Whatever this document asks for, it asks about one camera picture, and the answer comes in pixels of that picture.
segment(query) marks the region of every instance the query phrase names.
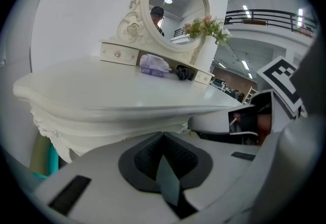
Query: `tabletop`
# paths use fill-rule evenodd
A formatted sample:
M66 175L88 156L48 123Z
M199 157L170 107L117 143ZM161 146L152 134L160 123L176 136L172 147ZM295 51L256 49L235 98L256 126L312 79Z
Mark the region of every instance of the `tabletop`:
M213 110L241 105L216 89L140 72L139 67L84 57L31 73L14 84L14 94L39 106L78 109L200 108Z

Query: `balcony railing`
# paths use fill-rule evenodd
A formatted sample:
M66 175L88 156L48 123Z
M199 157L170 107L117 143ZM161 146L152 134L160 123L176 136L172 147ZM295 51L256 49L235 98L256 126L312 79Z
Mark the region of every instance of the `balcony railing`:
M224 24L255 24L265 26L277 26L292 32L312 37L317 28L317 21L295 13L278 10L235 10L228 11Z
M178 37L178 36L181 36L181 35L184 35L184 34L185 34L185 32L184 32L183 29L178 29L178 30L174 31L174 38Z

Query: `teal object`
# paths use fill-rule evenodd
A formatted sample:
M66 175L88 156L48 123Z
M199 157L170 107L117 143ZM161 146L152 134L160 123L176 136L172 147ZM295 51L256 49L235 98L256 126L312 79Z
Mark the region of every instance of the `teal object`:
M48 176L50 176L59 170L59 155L52 144L50 145L50 148L49 148L47 161L48 161L47 172L48 172ZM42 178L42 179L48 178L48 176L45 176L45 175L42 175L39 173L33 173L33 175L38 178Z
M38 177L38 178L41 178L41 179L46 179L47 178L47 176L42 175L42 174L38 174L38 173L33 173L33 175Z
M49 176L59 170L59 155L53 145L50 145L48 155L48 172Z

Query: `drawer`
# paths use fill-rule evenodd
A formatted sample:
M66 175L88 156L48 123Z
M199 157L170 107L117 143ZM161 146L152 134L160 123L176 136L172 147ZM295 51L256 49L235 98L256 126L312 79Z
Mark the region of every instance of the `drawer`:
M212 76L210 74L207 74L203 71L198 70L194 81L208 85L211 78L212 78Z
M135 48L102 43L100 59L135 66L139 50Z

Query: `white vase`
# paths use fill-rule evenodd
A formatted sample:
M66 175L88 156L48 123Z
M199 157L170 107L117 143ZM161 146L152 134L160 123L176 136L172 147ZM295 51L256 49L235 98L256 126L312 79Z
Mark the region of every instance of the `white vase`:
M205 42L200 49L195 66L200 68L202 71L209 71L209 68L213 62L216 50L218 46L215 44L216 38L213 36L206 36Z

